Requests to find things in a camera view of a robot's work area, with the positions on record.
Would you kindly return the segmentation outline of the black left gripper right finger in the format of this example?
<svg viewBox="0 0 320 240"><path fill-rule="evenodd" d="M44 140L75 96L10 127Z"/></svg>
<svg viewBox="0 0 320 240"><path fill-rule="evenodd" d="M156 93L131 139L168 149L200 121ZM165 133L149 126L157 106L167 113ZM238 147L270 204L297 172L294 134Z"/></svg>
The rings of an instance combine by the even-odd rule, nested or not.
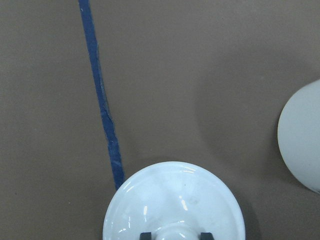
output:
<svg viewBox="0 0 320 240"><path fill-rule="evenodd" d="M211 232L202 232L200 234L200 240L213 240L213 234Z"/></svg>

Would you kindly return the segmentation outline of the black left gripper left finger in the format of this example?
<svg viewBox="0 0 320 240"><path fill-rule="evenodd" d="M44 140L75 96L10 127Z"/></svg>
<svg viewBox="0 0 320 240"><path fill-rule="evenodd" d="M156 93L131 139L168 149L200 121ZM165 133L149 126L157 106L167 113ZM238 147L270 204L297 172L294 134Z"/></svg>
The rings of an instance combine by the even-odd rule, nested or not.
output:
<svg viewBox="0 0 320 240"><path fill-rule="evenodd" d="M152 233L151 232L142 232L139 235L139 240L152 240Z"/></svg>

